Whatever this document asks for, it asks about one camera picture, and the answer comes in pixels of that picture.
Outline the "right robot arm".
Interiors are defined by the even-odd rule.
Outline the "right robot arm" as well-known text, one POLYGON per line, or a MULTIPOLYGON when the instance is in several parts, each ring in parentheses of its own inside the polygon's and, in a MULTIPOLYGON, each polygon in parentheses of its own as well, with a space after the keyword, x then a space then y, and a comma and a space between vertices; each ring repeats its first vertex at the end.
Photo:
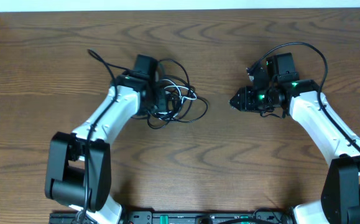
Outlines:
POLYGON ((266 59, 248 69, 251 86, 240 88, 229 104, 239 111, 298 122, 329 166, 320 199, 297 205, 287 223, 360 223, 360 137, 335 113, 314 80, 302 80, 292 54, 266 59))

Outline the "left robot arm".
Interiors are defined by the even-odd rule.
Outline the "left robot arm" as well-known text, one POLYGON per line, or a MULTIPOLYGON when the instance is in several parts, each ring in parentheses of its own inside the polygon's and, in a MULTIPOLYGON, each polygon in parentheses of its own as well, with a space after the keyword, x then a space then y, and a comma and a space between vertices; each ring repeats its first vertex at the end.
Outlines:
POLYGON ((96 111, 70 133, 50 141, 45 196, 74 209, 51 213, 50 223, 119 223, 123 212, 111 191, 111 146, 133 116, 162 108, 159 61, 138 55, 134 68, 111 77, 108 94, 96 111))

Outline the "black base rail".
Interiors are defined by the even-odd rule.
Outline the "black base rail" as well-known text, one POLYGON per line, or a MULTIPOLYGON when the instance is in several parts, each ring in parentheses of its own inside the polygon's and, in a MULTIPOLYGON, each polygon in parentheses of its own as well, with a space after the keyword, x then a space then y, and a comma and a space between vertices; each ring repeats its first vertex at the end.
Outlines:
POLYGON ((251 213, 175 213, 132 211, 119 218, 119 224, 199 224, 199 223, 295 223, 286 213, 273 212, 268 209, 251 213))

